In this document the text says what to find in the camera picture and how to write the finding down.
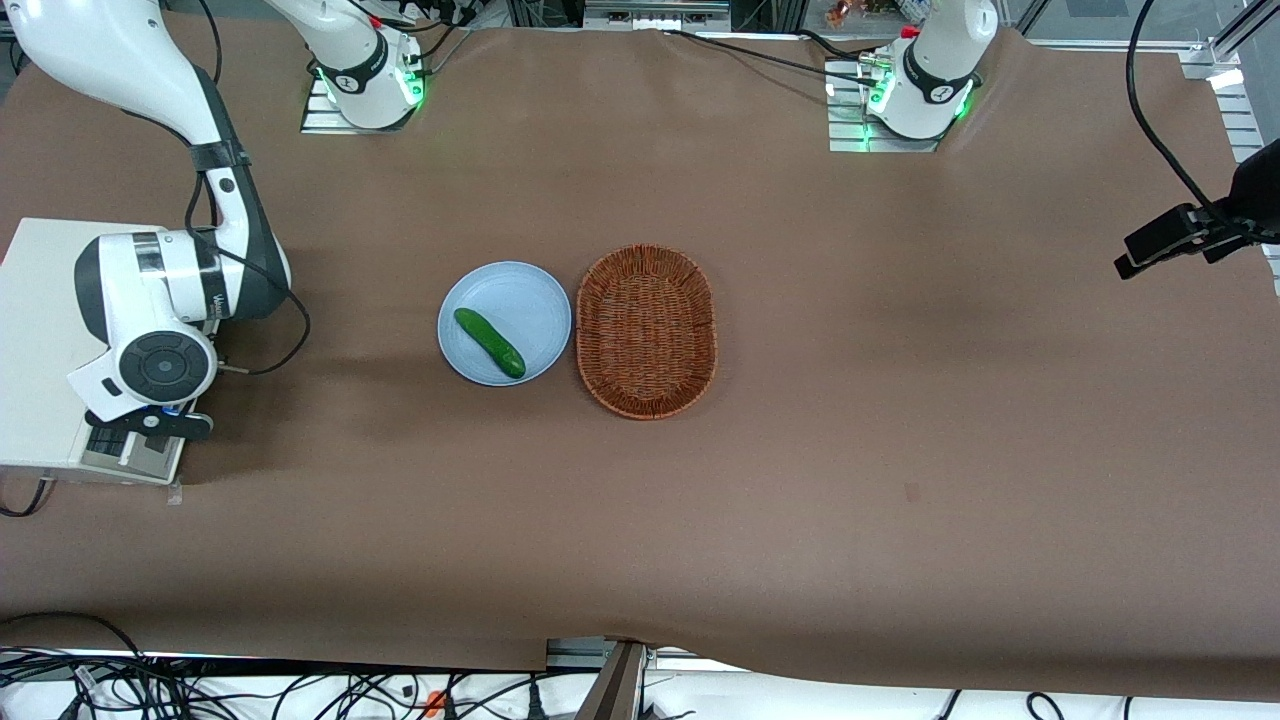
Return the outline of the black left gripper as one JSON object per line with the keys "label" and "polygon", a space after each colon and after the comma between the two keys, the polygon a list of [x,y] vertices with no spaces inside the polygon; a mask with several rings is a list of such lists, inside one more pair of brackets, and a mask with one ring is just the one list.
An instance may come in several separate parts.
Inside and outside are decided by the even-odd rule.
{"label": "black left gripper", "polygon": [[1213,245],[1202,242],[1207,222],[1190,204],[1180,204],[1156,217],[1124,240],[1125,252],[1114,260],[1114,269],[1129,281],[1160,263],[1201,255],[1215,264],[1236,250],[1279,243],[1279,140],[1267,143],[1239,163],[1228,196],[1215,206],[1231,222],[1226,229],[1211,233]]}

